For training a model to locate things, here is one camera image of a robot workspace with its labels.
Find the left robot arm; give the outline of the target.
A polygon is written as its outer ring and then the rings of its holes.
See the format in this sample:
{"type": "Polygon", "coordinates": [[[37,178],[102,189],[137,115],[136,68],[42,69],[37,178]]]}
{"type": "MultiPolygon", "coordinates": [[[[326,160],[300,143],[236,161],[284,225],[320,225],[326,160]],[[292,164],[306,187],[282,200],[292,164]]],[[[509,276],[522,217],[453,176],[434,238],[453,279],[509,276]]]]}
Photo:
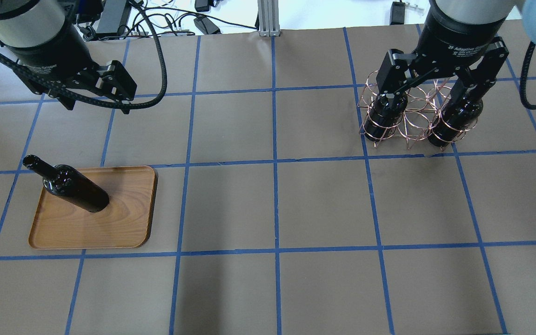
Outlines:
{"type": "Polygon", "coordinates": [[[117,60],[96,63],[57,0],[0,0],[0,44],[16,60],[13,72],[34,94],[46,94],[72,110],[85,90],[117,103],[132,101],[137,85],[117,60]]]}

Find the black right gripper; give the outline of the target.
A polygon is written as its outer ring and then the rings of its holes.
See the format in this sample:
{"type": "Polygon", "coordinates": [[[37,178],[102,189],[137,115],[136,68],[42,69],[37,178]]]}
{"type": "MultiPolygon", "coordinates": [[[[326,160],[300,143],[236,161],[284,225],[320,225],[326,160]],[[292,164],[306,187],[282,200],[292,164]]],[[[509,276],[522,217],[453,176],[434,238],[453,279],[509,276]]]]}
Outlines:
{"type": "Polygon", "coordinates": [[[377,100],[400,98],[409,89],[448,77],[455,67],[470,66],[482,57],[476,68],[459,70],[448,104],[481,101],[496,83],[509,54],[503,38],[495,37],[504,21],[464,23],[440,9],[430,9],[417,49],[412,53],[390,49],[385,54],[377,74],[377,100]]]}

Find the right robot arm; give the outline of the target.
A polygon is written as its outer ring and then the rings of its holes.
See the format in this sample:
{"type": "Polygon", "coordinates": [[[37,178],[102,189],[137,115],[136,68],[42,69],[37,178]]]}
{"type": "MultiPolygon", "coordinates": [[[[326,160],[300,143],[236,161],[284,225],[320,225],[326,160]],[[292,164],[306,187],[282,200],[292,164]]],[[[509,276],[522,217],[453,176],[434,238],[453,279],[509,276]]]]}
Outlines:
{"type": "Polygon", "coordinates": [[[405,54],[392,49],[383,60],[376,77],[379,94],[395,98],[430,79],[457,76],[459,90],[453,101],[463,97],[479,101],[497,76],[492,64],[498,57],[490,53],[514,7],[530,39],[521,69],[521,103],[535,110],[526,87],[536,49],[536,0],[432,0],[415,50],[405,54]]]}

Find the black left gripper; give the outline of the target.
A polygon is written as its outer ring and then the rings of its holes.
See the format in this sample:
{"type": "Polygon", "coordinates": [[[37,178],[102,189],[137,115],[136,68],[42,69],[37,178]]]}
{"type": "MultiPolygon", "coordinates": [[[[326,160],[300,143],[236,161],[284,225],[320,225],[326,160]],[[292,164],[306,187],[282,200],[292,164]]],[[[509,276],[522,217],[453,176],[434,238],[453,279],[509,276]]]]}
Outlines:
{"type": "MultiPolygon", "coordinates": [[[[70,23],[35,26],[0,23],[0,40],[18,59],[17,65],[24,72],[31,72],[39,78],[67,89],[88,90],[113,102],[97,104],[103,108],[117,108],[125,115],[131,107],[123,101],[134,99],[137,85],[118,60],[104,65],[95,63],[84,40],[70,23]]],[[[72,111],[76,100],[60,95],[57,101],[72,111]]]]}

